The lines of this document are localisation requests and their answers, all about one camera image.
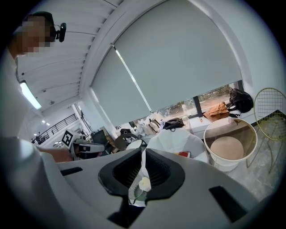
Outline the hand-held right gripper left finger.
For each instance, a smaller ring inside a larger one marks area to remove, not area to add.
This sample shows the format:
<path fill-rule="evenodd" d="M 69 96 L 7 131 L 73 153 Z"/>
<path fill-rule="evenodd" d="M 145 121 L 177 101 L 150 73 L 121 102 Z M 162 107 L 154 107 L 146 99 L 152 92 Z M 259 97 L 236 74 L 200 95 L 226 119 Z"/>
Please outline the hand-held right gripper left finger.
<path fill-rule="evenodd" d="M 141 149 L 133 149 L 103 166 L 98 180 L 110 195 L 128 197 L 129 188 L 141 169 L 141 160 Z"/>

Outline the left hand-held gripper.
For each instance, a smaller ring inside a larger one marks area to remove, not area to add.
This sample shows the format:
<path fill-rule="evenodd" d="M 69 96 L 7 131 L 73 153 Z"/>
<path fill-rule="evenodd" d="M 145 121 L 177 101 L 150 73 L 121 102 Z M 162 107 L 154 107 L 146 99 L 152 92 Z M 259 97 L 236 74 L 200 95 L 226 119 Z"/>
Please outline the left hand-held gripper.
<path fill-rule="evenodd" d="M 89 143 L 83 135 L 66 129 L 62 137 L 63 145 L 69 150 L 73 160 L 96 158 L 105 151 L 102 144 Z"/>

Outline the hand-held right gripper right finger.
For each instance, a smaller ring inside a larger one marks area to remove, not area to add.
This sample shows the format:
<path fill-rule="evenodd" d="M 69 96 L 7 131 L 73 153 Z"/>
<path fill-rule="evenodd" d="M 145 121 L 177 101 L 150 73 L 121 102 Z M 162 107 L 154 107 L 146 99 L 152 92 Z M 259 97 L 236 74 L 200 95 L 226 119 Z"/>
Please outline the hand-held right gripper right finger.
<path fill-rule="evenodd" d="M 145 166 L 151 183 L 146 200 L 168 199 L 185 181 L 185 172 L 181 165 L 151 149 L 146 149 Z"/>

